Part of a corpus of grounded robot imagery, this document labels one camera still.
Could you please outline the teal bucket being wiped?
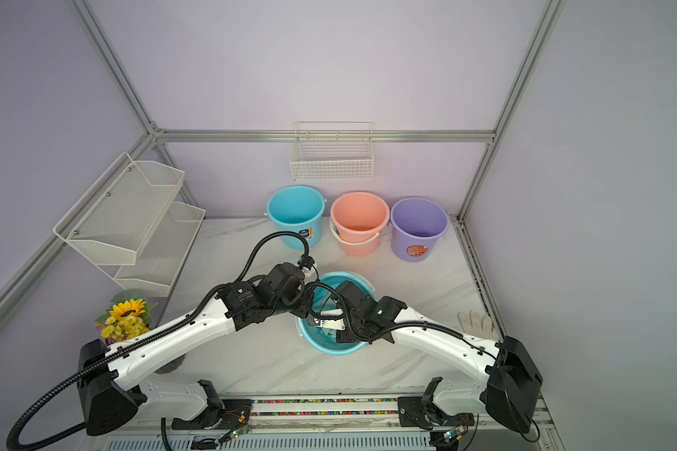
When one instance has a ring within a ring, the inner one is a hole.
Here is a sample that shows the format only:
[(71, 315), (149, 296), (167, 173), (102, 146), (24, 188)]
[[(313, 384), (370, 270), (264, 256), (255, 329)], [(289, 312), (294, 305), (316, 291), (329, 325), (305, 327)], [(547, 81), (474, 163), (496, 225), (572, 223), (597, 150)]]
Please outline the teal bucket being wiped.
[[(355, 272), (328, 272), (321, 281), (330, 287), (336, 289), (341, 283), (351, 281), (364, 293), (372, 297), (375, 296), (374, 286), (368, 279)], [(329, 300), (329, 292), (325, 289), (316, 289), (313, 308), (328, 310), (332, 306), (337, 309), (338, 306), (333, 300)], [(337, 341), (337, 330), (323, 329), (314, 327), (310, 324), (311, 319), (297, 319), (296, 328), (299, 336), (302, 336), (311, 347), (317, 351), (331, 356), (346, 356), (356, 353), (366, 346), (365, 342), (340, 343)]]

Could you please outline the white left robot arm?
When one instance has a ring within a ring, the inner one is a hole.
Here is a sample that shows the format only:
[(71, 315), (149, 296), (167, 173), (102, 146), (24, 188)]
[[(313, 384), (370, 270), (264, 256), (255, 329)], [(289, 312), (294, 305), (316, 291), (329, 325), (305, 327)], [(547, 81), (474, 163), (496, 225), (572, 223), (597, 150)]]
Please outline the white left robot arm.
[(97, 369), (78, 379), (89, 436), (113, 432), (138, 417), (171, 418), (181, 428), (212, 428), (227, 411), (213, 384), (160, 383), (152, 375), (189, 351), (285, 312), (307, 315), (301, 298), (312, 269), (276, 266), (257, 284), (234, 282), (209, 293), (203, 308), (143, 336), (111, 346), (93, 340), (80, 351), (78, 368)]

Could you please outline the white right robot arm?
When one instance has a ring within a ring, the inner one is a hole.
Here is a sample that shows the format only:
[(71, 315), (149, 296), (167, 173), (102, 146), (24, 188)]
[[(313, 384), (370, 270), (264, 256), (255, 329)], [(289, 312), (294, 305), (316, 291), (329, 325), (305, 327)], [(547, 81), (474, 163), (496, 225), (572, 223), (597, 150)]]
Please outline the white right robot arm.
[(472, 379), (464, 388), (445, 380), (431, 383), (428, 397), (434, 409), (447, 416), (485, 412), (508, 430), (531, 432), (543, 376), (521, 341), (461, 333), (397, 299), (385, 296), (376, 301), (352, 282), (341, 283), (332, 297), (343, 311), (344, 331), (351, 338), (415, 348)]

